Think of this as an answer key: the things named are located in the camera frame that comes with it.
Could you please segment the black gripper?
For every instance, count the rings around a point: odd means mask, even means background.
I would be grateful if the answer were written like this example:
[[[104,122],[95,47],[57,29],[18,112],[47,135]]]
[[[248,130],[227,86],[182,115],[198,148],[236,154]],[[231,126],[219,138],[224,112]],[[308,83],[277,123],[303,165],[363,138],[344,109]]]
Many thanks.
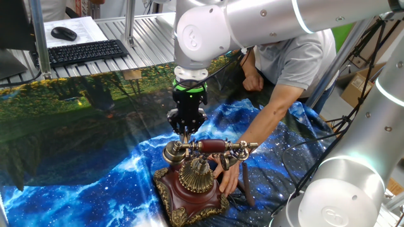
[[[188,133],[194,134],[208,119],[206,112],[199,107],[201,103],[207,104],[207,92],[174,91],[173,99],[177,108],[167,112],[167,120],[176,134],[185,134],[186,125],[184,115],[195,115],[191,119]]]

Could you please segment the person's right hand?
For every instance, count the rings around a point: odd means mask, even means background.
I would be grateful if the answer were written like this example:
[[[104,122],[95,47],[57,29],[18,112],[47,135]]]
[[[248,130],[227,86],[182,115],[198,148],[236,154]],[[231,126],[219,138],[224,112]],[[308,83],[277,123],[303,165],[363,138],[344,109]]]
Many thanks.
[[[261,91],[264,81],[258,73],[255,73],[248,74],[242,84],[247,91]]]

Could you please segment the person's left hand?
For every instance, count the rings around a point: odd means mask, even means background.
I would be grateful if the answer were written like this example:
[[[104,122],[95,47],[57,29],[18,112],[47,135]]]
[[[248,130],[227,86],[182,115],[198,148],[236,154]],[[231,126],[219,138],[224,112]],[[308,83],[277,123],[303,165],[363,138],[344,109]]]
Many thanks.
[[[219,175],[222,174],[222,181],[220,183],[219,190],[227,197],[236,190],[241,162],[238,161],[235,165],[232,165],[229,170],[225,171],[222,168],[218,158],[210,157],[210,159],[217,163],[217,167],[213,171],[214,178],[218,178]]]

